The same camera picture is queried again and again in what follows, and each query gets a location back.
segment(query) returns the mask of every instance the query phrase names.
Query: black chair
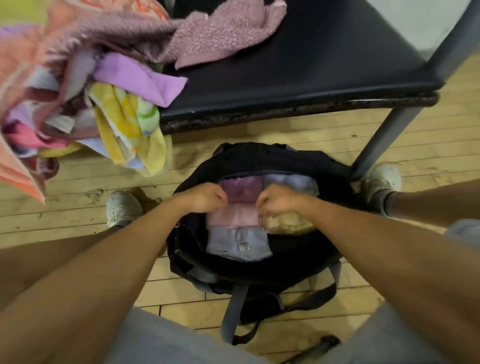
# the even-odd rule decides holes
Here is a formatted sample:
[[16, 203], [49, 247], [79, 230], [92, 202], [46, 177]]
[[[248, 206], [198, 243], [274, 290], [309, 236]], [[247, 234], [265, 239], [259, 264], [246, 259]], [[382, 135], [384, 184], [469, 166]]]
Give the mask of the black chair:
[[[174, 18], [222, 0], [176, 0]], [[480, 43], [480, 0], [425, 61], [366, 0], [287, 0], [278, 31], [227, 59], [166, 73], [190, 82], [161, 110], [165, 134], [324, 112], [392, 108], [352, 165], [360, 179]]]

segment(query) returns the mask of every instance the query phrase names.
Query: fist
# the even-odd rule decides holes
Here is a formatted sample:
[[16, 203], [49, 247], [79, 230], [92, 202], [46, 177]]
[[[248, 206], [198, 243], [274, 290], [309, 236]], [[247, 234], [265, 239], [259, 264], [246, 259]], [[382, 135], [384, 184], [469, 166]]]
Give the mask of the fist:
[[215, 183], [203, 183], [177, 195], [187, 206], [188, 212], [210, 212], [227, 206], [228, 197]]
[[300, 196], [288, 187], [272, 184], [260, 193], [256, 207], [265, 218], [276, 217], [287, 212], [295, 212], [296, 199]]

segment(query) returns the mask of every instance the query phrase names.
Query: backpack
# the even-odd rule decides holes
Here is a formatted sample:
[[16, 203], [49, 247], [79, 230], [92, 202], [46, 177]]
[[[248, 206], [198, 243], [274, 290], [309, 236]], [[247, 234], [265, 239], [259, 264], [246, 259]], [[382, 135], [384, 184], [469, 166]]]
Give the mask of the backpack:
[[[175, 191], [179, 193], [205, 182], [265, 175], [300, 174], [316, 180], [318, 198], [335, 204], [359, 207], [349, 181], [350, 167], [321, 151], [296, 151], [287, 145], [224, 143]], [[273, 256], [257, 262], [241, 262], [208, 254], [206, 214], [184, 216], [167, 239], [170, 269], [197, 289], [232, 297], [220, 329], [225, 342], [245, 344], [266, 318], [295, 310], [313, 310], [336, 293], [340, 274], [340, 252], [320, 231], [288, 236], [268, 234]], [[316, 291], [296, 304], [284, 307], [279, 294], [329, 268], [335, 279], [331, 286]], [[236, 336], [237, 325], [256, 323], [253, 330]]]

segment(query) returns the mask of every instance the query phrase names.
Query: white wall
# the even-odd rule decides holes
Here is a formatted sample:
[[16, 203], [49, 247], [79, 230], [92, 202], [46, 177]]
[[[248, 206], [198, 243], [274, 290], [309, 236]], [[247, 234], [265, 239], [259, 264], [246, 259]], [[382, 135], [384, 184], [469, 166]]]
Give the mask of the white wall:
[[368, 0], [416, 49], [436, 49], [469, 0]]

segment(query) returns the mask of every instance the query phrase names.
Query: white sneaker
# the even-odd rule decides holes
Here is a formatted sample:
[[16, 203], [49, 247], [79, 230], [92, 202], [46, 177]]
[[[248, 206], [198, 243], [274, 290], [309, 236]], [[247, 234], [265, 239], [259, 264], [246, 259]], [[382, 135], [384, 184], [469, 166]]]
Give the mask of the white sneaker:
[[402, 190], [402, 176], [398, 168], [392, 164], [374, 167], [362, 180], [362, 192], [367, 202], [371, 201], [375, 193], [382, 190]]
[[128, 192], [114, 191], [107, 201], [107, 225], [109, 228], [121, 225], [122, 221], [132, 222], [143, 214], [142, 204]]

